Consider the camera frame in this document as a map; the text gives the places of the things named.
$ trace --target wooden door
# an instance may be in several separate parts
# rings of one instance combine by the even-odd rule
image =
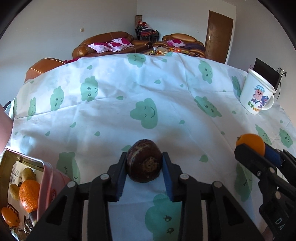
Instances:
[[[207,59],[225,63],[232,34],[233,19],[209,11],[205,53]]]

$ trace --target orange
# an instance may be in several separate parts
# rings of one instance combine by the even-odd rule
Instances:
[[[235,146],[246,144],[250,148],[252,148],[254,151],[259,153],[261,156],[264,156],[265,154],[265,143],[263,139],[256,134],[243,134],[240,137],[237,138],[237,142]]]
[[[20,202],[28,213],[37,210],[39,190],[40,184],[30,179],[20,186]]]
[[[9,227],[12,226],[19,226],[20,220],[17,217],[17,215],[8,207],[3,207],[1,209],[2,217],[5,220],[5,222],[9,225]]]

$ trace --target leather sofa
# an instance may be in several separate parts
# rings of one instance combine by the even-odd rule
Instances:
[[[168,45],[167,41],[172,40],[172,39],[179,39],[179,40],[183,41],[185,44],[188,44],[188,43],[198,44],[198,45],[201,45],[204,48],[204,45],[203,45],[202,42],[198,41],[196,38],[194,38],[194,37],[192,37],[190,35],[187,35],[187,34],[165,35],[165,36],[163,36],[163,40],[155,42],[153,44],[153,47],[169,48],[170,46]],[[200,58],[206,58],[205,51],[202,51],[200,49],[192,48],[192,49],[187,50],[187,51],[189,51],[190,56],[197,56],[197,57],[200,57]]]
[[[126,38],[128,41],[132,43],[133,46],[118,52],[107,51],[103,53],[97,53],[94,49],[88,47],[88,45],[92,43],[106,43],[117,38]],[[147,50],[151,46],[152,43],[150,41],[134,40],[133,36],[126,32],[111,32],[106,34],[99,34],[84,40],[77,48],[74,49],[72,57],[97,57],[118,53],[139,53],[144,50]]]
[[[115,53],[108,51],[100,54],[98,54],[92,48],[88,47],[88,45],[92,43],[110,42],[111,40],[116,38],[126,38],[134,46],[128,47],[122,51],[118,51]],[[80,57],[96,57],[96,56],[118,54],[118,53],[139,53],[150,48],[151,46],[152,46],[152,43],[150,41],[134,40],[133,36],[126,32],[122,32],[122,31],[111,32],[111,33],[99,34],[84,40],[78,47],[74,49],[72,56],[73,58],[80,58]],[[26,73],[25,82],[29,79],[34,79],[37,76],[64,64],[66,64],[64,61],[56,58],[43,58],[30,67],[30,69]]]

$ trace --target white wall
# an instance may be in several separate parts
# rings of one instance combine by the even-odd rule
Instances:
[[[276,18],[257,0],[228,0],[237,6],[233,44],[228,64],[246,70],[261,59],[282,77],[279,102],[296,124],[296,50]]]
[[[236,21],[236,6],[221,0],[138,0],[137,4],[137,14],[143,15],[143,21],[159,31],[160,40],[167,34],[183,33],[205,44],[209,11],[223,14],[234,20],[230,52]]]
[[[17,95],[38,60],[72,59],[74,48],[96,34],[134,35],[136,5],[136,0],[33,0],[0,40],[0,103]]]

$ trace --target computer monitor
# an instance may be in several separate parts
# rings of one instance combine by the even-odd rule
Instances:
[[[272,84],[275,90],[278,88],[281,75],[269,65],[257,58],[253,70]]]

